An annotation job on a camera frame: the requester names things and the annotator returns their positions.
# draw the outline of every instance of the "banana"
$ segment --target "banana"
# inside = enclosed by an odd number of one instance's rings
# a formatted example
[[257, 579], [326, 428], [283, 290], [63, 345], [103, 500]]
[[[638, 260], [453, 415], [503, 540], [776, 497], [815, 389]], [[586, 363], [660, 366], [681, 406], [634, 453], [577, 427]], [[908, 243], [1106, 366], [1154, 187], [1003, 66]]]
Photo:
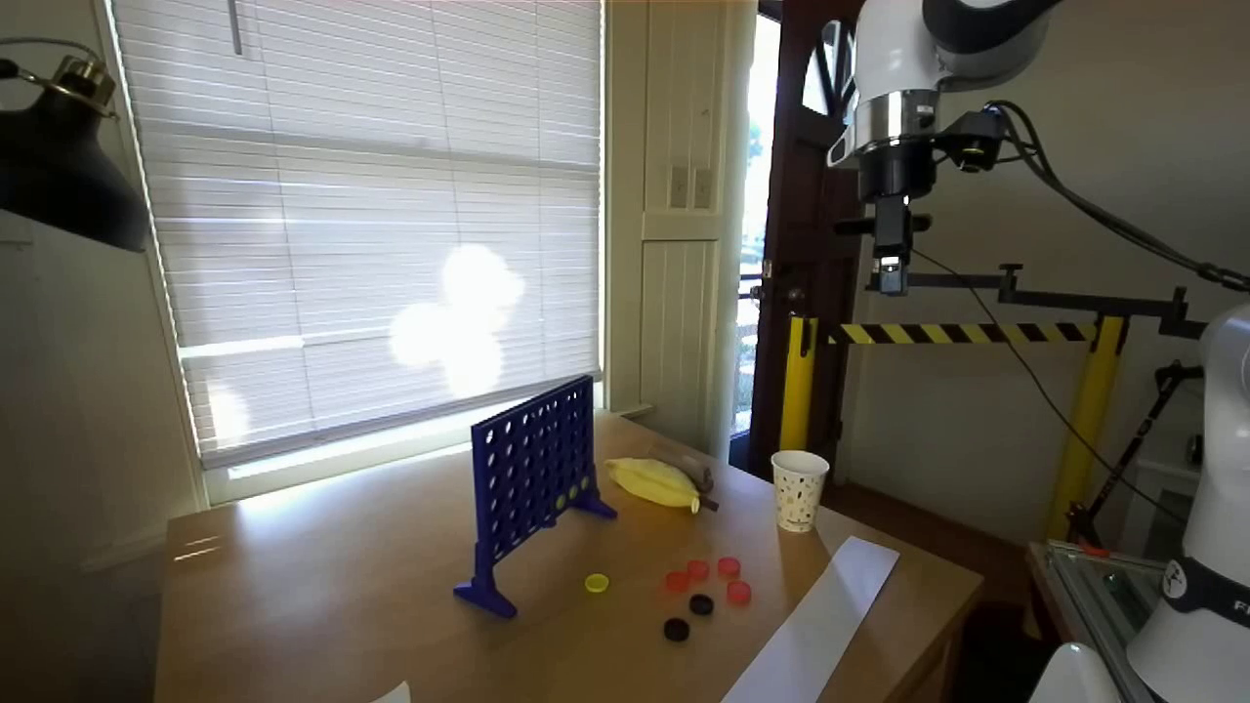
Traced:
[[610, 478], [631, 493], [660, 509], [688, 509], [700, 514], [700, 488], [688, 473], [663, 462], [619, 456]]

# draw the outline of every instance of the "yellow pole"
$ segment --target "yellow pole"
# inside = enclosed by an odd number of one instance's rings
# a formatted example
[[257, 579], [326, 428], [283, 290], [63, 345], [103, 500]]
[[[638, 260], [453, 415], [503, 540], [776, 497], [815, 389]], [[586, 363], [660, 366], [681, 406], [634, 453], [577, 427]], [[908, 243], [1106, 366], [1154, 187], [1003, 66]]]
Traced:
[[789, 311], [784, 387], [783, 387], [783, 448], [809, 444], [815, 371], [815, 319]]
[[[1121, 345], [1125, 345], [1125, 318], [1103, 318], [1097, 341], [1082, 376], [1077, 409], [1069, 419], [1073, 434], [1088, 436], [1094, 448], [1097, 448], [1110, 394], [1118, 387]], [[1094, 453], [1073, 434], [1068, 434], [1063, 443], [1063, 462], [1056, 473], [1056, 493], [1047, 513], [1047, 540], [1068, 536], [1069, 505], [1082, 505], [1094, 488]]]

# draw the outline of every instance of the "paper cup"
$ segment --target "paper cup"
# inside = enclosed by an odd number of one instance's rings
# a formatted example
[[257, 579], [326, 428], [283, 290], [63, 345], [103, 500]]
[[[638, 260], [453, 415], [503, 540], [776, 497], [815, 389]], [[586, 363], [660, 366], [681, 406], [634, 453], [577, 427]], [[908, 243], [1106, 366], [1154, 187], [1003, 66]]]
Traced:
[[812, 530], [830, 462], [804, 448], [775, 453], [776, 527]]

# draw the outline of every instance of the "blue connect four game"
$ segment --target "blue connect four game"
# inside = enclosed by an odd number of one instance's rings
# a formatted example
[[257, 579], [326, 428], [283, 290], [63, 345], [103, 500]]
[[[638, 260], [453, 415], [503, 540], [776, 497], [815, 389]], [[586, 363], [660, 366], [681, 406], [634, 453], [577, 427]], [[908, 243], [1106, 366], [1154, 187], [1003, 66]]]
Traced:
[[593, 379], [582, 376], [537, 394], [468, 434], [476, 547], [472, 579], [456, 585], [456, 599], [516, 616], [516, 604], [496, 590], [496, 564], [565, 509], [619, 514], [593, 480]]

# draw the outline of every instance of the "white window blinds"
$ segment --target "white window blinds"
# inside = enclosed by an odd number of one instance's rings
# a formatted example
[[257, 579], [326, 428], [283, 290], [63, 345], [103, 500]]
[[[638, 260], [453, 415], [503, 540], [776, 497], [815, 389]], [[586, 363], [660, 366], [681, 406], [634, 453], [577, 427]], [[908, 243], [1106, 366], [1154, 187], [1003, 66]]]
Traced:
[[593, 0], [114, 0], [207, 465], [599, 371]]

